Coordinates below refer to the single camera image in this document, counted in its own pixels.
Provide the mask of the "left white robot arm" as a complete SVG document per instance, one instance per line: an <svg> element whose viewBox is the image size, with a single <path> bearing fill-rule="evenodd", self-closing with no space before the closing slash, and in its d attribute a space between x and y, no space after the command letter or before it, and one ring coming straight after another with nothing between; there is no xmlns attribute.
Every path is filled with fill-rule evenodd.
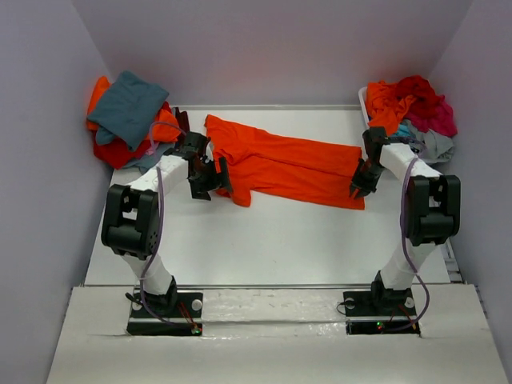
<svg viewBox="0 0 512 384"><path fill-rule="evenodd" d="M178 301L175 277L158 255L165 196L183 181L196 200L209 201L213 191L232 190L227 161L213 160L210 141L187 133L142 176L127 185L114 184L107 193L102 244L129 265L139 282L140 305L159 316L172 314Z"/></svg>

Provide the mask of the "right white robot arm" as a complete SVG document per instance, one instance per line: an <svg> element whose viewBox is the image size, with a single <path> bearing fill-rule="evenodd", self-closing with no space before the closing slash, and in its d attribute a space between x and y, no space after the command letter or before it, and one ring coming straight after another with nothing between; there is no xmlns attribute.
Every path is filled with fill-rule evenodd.
<svg viewBox="0 0 512 384"><path fill-rule="evenodd" d="M384 315L405 305L418 272L434 250L455 236L460 227L461 181L429 166L407 137L391 137L383 127L362 134L366 157L350 183L350 196L361 199L377 190L383 171L390 171L402 184L400 197L400 243L381 268L369 291L354 300L352 312L369 307Z"/></svg>

